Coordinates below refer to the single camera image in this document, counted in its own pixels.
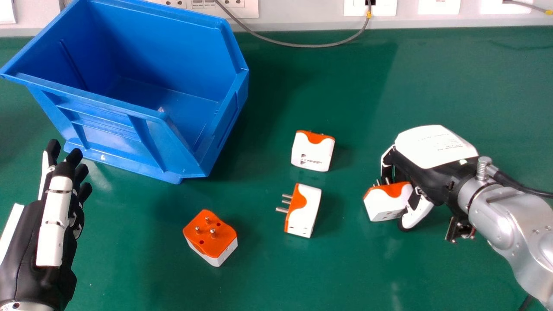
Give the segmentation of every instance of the white and orange plug adapter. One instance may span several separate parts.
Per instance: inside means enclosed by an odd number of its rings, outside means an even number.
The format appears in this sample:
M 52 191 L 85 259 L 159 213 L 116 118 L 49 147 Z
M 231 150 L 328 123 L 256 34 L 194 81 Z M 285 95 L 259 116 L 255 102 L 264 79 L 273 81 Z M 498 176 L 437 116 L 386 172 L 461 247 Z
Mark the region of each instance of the white and orange plug adapter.
M 292 195 L 283 194 L 282 203 L 289 204 L 276 211 L 286 214 L 284 232 L 310 238 L 317 219 L 322 191 L 319 188 L 296 184 Z
M 209 210 L 202 210 L 182 233 L 188 246 L 214 267 L 220 267 L 238 247 L 236 231 Z
M 410 182 L 377 185 L 369 188 L 363 202 L 371 221 L 400 218 L 413 192 Z
M 305 169 L 327 172 L 330 168 L 335 141 L 332 136 L 297 131 L 292 145 L 292 164 Z

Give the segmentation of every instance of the plug pin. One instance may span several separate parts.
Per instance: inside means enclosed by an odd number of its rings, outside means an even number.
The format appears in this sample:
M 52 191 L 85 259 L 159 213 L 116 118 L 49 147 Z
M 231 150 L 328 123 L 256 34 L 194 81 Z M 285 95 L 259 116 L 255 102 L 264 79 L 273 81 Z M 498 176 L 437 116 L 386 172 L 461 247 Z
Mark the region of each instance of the plug pin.
M 285 209 L 285 208 L 276 208 L 275 209 L 277 212 L 283 212 L 285 214 L 288 214 L 288 209 Z

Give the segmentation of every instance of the gray cable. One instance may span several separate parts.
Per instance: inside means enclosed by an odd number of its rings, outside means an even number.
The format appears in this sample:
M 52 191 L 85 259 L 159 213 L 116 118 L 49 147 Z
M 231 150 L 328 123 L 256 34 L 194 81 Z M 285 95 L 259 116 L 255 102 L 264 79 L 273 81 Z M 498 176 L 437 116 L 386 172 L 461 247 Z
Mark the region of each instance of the gray cable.
M 283 45 L 283 46 L 289 46 L 291 48 L 320 49 L 320 48 L 330 48 L 332 46 L 338 46 L 338 45 L 341 45 L 341 44 L 344 44 L 344 43 L 351 42 L 351 41 L 355 40 L 358 36 L 360 36 L 365 31 L 365 29 L 366 29 L 366 27 L 369 23 L 370 16 L 371 16 L 371 3 L 369 2 L 369 11 L 368 11 L 368 14 L 367 14 L 367 19 L 365 20 L 365 23 L 363 24 L 363 27 L 356 34 L 354 34 L 353 36 L 351 36 L 347 39 L 338 41 L 338 42 L 326 43 L 326 44 L 296 44 L 296 43 L 289 43 L 289 42 L 274 40 L 274 39 L 267 38 L 265 36 L 262 36 L 262 35 L 260 35 L 256 32 L 254 32 L 253 30 L 248 28 L 246 25 L 244 25 L 244 23 L 242 23 L 238 18 L 236 18 L 236 16 L 234 16 L 226 7 L 224 7 L 221 4 L 221 2 L 219 2 L 219 0 L 215 0 L 215 3 L 217 3 L 217 5 L 220 6 L 221 9 L 223 9 L 223 11 L 225 13 L 227 13 L 228 16 L 230 16 L 238 25 L 240 25 L 240 27 L 244 28 L 244 30 L 249 32 L 251 35 L 253 35 L 253 36 L 255 36 L 255 37 L 257 37 L 257 38 L 259 38 L 263 41 L 267 41 L 267 42 L 271 42 L 271 43 L 278 44 L 278 45 Z
M 551 11 L 551 10 L 548 10 L 548 9 L 543 9 L 543 8 L 534 6 L 534 5 L 532 5 L 532 4 L 524 3 L 524 2 L 520 2 L 520 1 L 503 0 L 503 4 L 516 4 L 516 5 L 518 5 L 518 6 L 523 6 L 523 7 L 531 8 L 531 9 L 534 9 L 534 10 L 536 10 L 536 11 L 543 12 L 543 13 L 545 13 L 545 14 L 548 14 L 548 12 Z

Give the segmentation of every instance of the black and white robotic hand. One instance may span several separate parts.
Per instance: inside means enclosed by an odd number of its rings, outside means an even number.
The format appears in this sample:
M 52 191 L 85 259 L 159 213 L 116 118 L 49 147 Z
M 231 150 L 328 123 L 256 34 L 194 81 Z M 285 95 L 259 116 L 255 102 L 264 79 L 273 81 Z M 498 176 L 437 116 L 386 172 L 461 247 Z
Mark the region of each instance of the black and white robotic hand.
M 77 278 L 71 270 L 92 193 L 88 168 L 74 149 L 57 163 L 51 140 L 42 157 L 38 200 L 15 204 L 0 238 L 0 311 L 63 311 Z
M 511 265 L 529 295 L 553 310 L 553 193 L 525 187 L 440 125 L 398 135 L 381 158 L 381 176 L 364 198 L 371 221 L 399 218 L 413 229 L 434 206 L 453 213 L 445 239 L 476 230 Z

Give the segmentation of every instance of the green table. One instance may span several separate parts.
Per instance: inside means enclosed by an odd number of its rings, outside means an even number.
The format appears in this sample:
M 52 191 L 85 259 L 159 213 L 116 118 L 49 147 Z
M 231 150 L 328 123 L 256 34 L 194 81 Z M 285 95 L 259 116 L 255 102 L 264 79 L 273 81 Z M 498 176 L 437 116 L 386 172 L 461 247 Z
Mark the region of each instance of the green table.
M 349 32 L 273 33 L 320 43 Z M 440 123 L 527 185 L 553 189 L 553 28 L 368 31 L 299 50 L 237 34 L 249 99 L 209 178 L 163 183 L 85 161 L 94 192 L 68 310 L 515 310 L 525 297 L 486 241 L 444 241 L 450 213 L 417 230 L 370 223 L 362 196 L 405 129 Z M 1 39 L 0 64 L 28 39 Z M 0 81 L 0 220 L 36 196 L 41 150 L 61 139 L 21 85 Z M 331 170 L 290 164 L 297 129 L 336 137 Z M 274 211 L 300 182 L 323 190 L 311 239 Z M 211 209 L 239 246 L 213 268 L 182 228 Z M 531 310 L 544 310 L 534 303 Z

